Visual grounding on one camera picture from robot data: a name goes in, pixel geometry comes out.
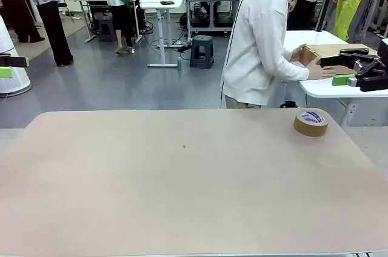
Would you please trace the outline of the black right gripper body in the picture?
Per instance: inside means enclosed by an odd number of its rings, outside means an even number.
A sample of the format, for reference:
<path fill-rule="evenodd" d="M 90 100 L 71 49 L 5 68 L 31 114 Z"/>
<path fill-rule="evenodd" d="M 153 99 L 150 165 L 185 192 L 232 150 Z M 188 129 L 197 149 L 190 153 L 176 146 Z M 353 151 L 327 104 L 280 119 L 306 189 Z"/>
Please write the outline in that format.
<path fill-rule="evenodd" d="M 382 39 L 380 41 L 377 54 L 380 57 L 380 60 L 388 61 L 388 39 L 387 38 Z"/>

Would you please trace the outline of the person's right hand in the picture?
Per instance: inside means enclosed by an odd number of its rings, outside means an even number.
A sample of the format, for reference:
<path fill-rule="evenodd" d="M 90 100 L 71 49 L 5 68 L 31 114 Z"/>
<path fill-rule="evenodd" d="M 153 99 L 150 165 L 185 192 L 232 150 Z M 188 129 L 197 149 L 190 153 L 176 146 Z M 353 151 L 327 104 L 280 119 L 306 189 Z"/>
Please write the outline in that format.
<path fill-rule="evenodd" d="M 321 67 L 320 65 L 309 65 L 307 69 L 309 70 L 308 80 L 326 79 L 336 75 L 336 70 L 333 67 Z"/>

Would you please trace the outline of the person's left hand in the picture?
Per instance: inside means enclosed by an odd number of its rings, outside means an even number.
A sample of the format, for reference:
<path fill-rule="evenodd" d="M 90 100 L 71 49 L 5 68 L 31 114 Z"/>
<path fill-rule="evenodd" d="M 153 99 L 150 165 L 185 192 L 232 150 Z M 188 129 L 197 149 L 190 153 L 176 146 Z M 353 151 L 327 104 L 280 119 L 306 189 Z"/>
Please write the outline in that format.
<path fill-rule="evenodd" d="M 290 59 L 292 62 L 300 60 L 300 57 L 301 57 L 301 54 L 303 52 L 304 47 L 305 47 L 305 45 L 301 45 L 292 51 L 292 57 Z"/>

